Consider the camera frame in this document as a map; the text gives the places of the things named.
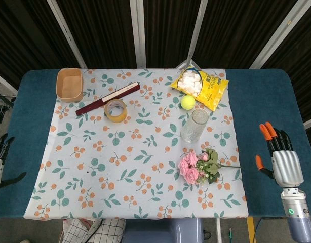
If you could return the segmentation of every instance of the blue tablecloth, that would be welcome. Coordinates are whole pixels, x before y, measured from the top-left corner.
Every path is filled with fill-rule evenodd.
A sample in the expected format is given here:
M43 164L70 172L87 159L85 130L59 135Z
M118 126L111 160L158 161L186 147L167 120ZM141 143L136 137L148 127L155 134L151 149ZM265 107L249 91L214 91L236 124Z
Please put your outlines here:
M44 153L56 99L59 70L36 70L22 79L8 128L15 136L4 168L3 179L26 171L17 184L0 189L0 217L22 217L31 197ZM311 147L288 75L279 69L227 69L229 99L234 115L243 185L249 215L282 216L281 188L257 171L254 157L260 154L271 168L266 142L259 124L269 121L285 130L301 161L311 212Z

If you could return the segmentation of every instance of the packing tape roll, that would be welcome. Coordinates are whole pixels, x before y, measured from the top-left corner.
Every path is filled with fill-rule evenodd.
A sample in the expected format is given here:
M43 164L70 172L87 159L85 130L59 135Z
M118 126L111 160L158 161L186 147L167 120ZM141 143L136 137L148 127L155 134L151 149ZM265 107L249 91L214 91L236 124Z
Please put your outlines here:
M119 106L123 109L123 112L119 115L111 115L109 112L116 106ZM108 119L110 119L113 123L121 123L125 120L127 116L126 104L122 100L110 100L105 105L104 112Z

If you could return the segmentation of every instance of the silver robotic hand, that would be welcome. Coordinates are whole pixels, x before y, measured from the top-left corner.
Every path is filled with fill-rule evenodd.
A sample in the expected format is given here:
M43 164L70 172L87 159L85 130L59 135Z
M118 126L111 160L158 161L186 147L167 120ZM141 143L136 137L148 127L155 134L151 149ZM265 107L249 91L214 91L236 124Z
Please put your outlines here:
M273 171L262 165L258 155L257 168L271 179L275 179L283 189L281 198L293 240L311 243L311 219L306 194L298 188L304 179L297 153L293 151L286 132L278 131L270 123L260 124L260 130L267 141Z

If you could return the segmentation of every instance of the glass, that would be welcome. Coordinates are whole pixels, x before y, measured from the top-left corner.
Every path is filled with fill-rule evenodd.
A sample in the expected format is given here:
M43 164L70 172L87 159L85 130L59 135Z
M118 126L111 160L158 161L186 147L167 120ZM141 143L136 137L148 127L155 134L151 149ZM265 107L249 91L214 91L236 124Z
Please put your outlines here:
M204 109L196 109L192 112L186 124L182 127L181 138L188 142L194 143L199 140L201 134L209 119L209 115Z

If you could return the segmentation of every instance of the floor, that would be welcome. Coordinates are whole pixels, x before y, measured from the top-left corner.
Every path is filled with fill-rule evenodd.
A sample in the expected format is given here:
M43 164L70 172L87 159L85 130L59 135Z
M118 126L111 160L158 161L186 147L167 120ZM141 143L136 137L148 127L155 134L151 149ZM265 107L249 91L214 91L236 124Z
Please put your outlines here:
M0 94L12 95L3 85ZM0 124L0 135L7 131L12 110L6 112ZM254 218L256 225L259 218ZM205 243L217 242L215 219L204 219L204 228L212 233ZM229 229L232 229L232 242L249 242L246 219L221 219L222 242L229 243ZM36 221L27 219L0 219L0 243L19 243L28 239L31 243L58 242L62 231L62 220ZM292 243L287 221L284 219L263 220L256 233L256 242Z

